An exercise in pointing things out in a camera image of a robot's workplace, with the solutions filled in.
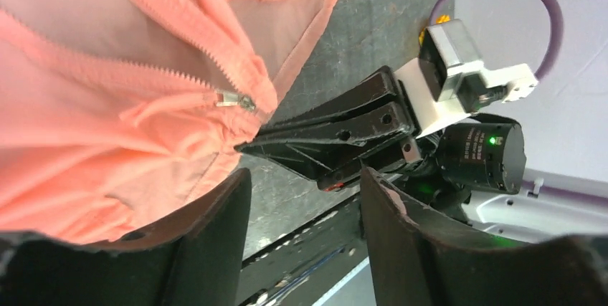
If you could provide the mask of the salmon pink zip jacket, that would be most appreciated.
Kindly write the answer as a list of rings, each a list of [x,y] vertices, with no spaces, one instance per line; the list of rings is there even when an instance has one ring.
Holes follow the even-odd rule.
[[[1,229],[115,241],[209,193],[337,1],[1,0]]]

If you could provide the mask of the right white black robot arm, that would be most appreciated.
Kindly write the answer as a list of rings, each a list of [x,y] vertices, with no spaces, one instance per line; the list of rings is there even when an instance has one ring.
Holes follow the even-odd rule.
[[[426,134],[405,81],[381,67],[353,89],[237,147],[338,192],[373,168],[402,192],[475,229],[524,242],[606,234],[607,198],[524,179],[521,126],[496,115]]]

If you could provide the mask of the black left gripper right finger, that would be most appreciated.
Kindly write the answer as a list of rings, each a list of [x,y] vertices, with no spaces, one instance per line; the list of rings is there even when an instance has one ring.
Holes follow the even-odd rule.
[[[361,170],[378,305],[605,305],[607,237],[526,244],[474,229]]]

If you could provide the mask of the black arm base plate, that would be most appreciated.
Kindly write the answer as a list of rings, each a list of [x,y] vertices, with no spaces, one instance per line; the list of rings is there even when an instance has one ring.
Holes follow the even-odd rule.
[[[236,305],[313,305],[365,260],[358,194],[242,263]]]

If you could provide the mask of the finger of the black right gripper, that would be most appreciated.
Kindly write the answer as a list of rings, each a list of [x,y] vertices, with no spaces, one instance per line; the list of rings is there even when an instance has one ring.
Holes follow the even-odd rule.
[[[240,153],[263,158],[314,181],[322,191],[339,191],[357,183],[361,169],[371,166],[377,170],[396,161],[387,157],[391,148],[405,136],[386,136],[350,144],[319,143],[258,143],[258,136],[250,143],[236,147]]]
[[[343,94],[294,118],[260,130],[258,143],[350,144],[411,136],[414,118],[390,67],[380,67]]]

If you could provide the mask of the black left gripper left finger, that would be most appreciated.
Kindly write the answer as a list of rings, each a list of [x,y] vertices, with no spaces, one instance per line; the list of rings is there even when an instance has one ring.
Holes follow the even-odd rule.
[[[3,305],[234,305],[252,197],[239,169],[115,242],[1,234]]]

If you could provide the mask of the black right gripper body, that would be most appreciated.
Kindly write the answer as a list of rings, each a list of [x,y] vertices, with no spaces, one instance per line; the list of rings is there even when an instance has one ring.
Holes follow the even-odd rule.
[[[392,180],[426,178],[438,173],[434,154],[445,127],[440,119],[437,102],[419,67],[401,67],[395,72],[405,103],[412,111],[414,132],[399,140],[386,154],[396,161],[381,169]]]

